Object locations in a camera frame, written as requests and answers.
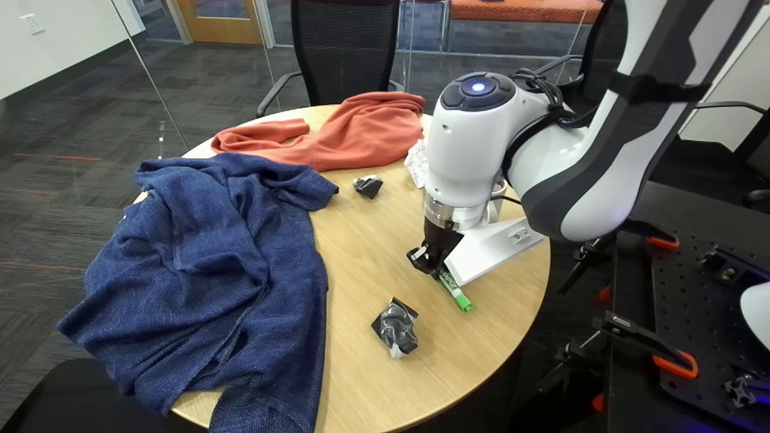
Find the wooden tabletop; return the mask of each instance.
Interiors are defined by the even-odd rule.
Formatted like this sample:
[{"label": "wooden tabletop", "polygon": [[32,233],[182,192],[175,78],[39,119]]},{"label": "wooden tabletop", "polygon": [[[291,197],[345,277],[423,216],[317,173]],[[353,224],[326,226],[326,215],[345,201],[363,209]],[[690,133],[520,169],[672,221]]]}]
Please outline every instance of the wooden tabletop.
[{"label": "wooden tabletop", "polygon": [[[273,119],[305,119],[317,130],[335,107],[285,111]],[[212,157],[209,144],[187,157]],[[375,201],[353,192],[362,177],[385,182]],[[316,246],[329,275],[326,379],[316,430],[398,430],[418,423],[490,379],[520,347],[542,307],[549,280],[549,243],[518,255],[466,286],[474,302],[463,313],[407,251],[421,243],[421,192],[403,165],[326,173],[339,185],[329,208],[312,215]],[[520,216],[516,206],[502,219]],[[412,307],[418,349],[389,360],[371,323],[398,296]],[[215,393],[187,393],[173,412],[209,427]]]}]

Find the red handle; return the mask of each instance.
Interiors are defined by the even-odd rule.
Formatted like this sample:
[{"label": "red handle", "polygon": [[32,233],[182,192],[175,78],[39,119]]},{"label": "red handle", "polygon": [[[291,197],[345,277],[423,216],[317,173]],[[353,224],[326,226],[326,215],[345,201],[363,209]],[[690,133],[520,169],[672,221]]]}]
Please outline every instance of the red handle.
[{"label": "red handle", "polygon": [[656,237],[648,237],[646,246],[652,248],[652,251],[660,251],[660,252],[677,252],[682,248],[679,242],[656,238]]},{"label": "red handle", "polygon": [[695,381],[700,375],[695,356],[690,356],[687,352],[679,352],[679,354],[690,363],[690,369],[672,363],[668,360],[661,360],[661,356],[652,356],[652,363],[667,375],[674,375],[674,379],[682,379],[682,381]]}]

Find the black chair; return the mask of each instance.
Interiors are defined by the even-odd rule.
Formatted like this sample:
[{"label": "black chair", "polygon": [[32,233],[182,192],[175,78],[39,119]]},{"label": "black chair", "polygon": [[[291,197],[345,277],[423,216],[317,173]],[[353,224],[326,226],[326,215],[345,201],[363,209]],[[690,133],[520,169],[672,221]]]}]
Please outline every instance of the black chair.
[{"label": "black chair", "polygon": [[311,107],[389,89],[400,7],[400,0],[291,0],[294,53],[302,71],[275,82],[258,115],[267,113],[294,78],[304,78]]},{"label": "black chair", "polygon": [[[560,100],[570,107],[570,111],[578,113],[578,125],[587,125],[601,105],[610,80],[624,59],[625,37],[625,0],[603,0],[594,25],[590,28],[578,73],[557,85]],[[549,78],[551,71],[564,67],[570,60],[572,55],[569,53],[525,73],[535,78]]]},{"label": "black chair", "polygon": [[770,215],[770,113],[737,153],[719,142],[677,141],[649,182]]},{"label": "black chair", "polygon": [[182,418],[162,418],[121,394],[95,360],[55,366],[22,403],[2,433],[202,433]]}]

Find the white wall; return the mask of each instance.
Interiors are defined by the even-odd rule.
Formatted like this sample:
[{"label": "white wall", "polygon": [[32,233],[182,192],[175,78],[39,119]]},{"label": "white wall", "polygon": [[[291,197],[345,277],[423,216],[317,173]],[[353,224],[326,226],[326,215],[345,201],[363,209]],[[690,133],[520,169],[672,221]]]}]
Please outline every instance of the white wall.
[{"label": "white wall", "polygon": [[[753,20],[702,102],[751,102],[762,108],[770,107],[770,5]],[[747,108],[695,111],[683,125],[682,138],[721,142],[737,150],[759,119],[759,113]]]},{"label": "white wall", "polygon": [[[129,0],[115,5],[132,34],[144,32]],[[0,100],[125,38],[111,0],[0,0]]]}]

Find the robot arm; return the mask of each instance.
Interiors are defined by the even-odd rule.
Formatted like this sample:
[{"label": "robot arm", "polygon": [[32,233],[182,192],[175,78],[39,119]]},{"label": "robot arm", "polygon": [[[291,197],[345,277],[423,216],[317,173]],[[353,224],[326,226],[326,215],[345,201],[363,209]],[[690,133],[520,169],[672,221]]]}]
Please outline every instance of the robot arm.
[{"label": "robot arm", "polygon": [[463,231],[488,221],[500,179],[549,238],[590,242],[619,228],[759,7],[760,0],[625,0],[625,52],[587,129],[560,125],[543,89],[502,74],[451,82],[427,141],[429,267]]}]

